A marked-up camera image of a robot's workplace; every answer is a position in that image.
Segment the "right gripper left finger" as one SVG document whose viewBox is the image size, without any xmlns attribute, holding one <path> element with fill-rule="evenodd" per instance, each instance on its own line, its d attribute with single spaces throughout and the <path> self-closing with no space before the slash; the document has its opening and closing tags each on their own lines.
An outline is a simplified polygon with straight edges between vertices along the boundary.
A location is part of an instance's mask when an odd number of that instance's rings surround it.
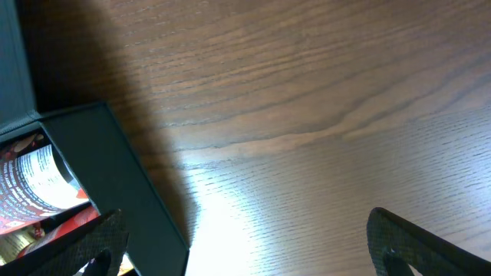
<svg viewBox="0 0 491 276">
<path fill-rule="evenodd" d="M 85 275 L 117 276 L 128 238 L 122 211 L 113 210 L 7 263 L 1 274 L 72 276 L 85 267 Z"/>
</svg>

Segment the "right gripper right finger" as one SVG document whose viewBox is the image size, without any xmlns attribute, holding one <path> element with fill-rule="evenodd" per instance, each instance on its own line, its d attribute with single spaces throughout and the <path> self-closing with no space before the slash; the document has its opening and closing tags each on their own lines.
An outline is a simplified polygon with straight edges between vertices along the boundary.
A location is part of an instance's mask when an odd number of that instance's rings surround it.
<svg viewBox="0 0 491 276">
<path fill-rule="evenodd" d="M 490 262 L 412 222 L 377 207 L 366 225 L 367 246 L 378 275 L 489 275 Z"/>
</svg>

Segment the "silver Pringles can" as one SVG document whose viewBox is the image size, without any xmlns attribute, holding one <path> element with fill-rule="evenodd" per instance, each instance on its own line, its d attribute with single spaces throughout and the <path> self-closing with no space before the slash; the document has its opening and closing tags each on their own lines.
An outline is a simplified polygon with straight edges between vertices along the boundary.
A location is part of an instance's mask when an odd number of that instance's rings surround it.
<svg viewBox="0 0 491 276">
<path fill-rule="evenodd" d="M 1 150 L 3 235 L 88 202 L 67 163 L 43 133 Z"/>
</svg>

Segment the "black gift box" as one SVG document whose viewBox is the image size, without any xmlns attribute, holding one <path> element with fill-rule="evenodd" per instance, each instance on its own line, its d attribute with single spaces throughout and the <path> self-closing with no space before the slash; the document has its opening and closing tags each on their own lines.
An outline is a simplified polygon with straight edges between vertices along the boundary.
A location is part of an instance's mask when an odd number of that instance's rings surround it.
<svg viewBox="0 0 491 276">
<path fill-rule="evenodd" d="M 119 209 L 129 232 L 123 260 L 134 273 L 182 275 L 188 245 L 102 100 L 129 87 L 109 57 L 109 34 L 95 32 L 103 23 L 85 1 L 2 1 L 1 150 L 43 133 L 88 196 L 45 219 Z"/>
</svg>

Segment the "red Pringles can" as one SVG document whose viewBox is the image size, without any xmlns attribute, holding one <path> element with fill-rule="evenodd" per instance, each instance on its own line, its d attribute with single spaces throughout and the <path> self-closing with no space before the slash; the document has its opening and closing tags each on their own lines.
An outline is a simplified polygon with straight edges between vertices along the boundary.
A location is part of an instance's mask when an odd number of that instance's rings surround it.
<svg viewBox="0 0 491 276">
<path fill-rule="evenodd" d="M 99 212 L 93 207 L 89 206 L 84 210 L 80 211 L 78 214 L 74 215 L 66 222 L 61 223 L 58 227 L 50 230 L 47 234 L 44 234 L 41 238 L 32 242 L 30 245 L 27 245 L 23 248 L 18 254 L 17 258 L 24 257 L 26 254 L 31 253 L 40 247 L 50 243 L 63 235 L 66 235 L 69 232 L 72 232 L 76 228 L 81 227 L 82 225 L 88 223 L 89 221 L 97 218 L 99 216 Z"/>
</svg>

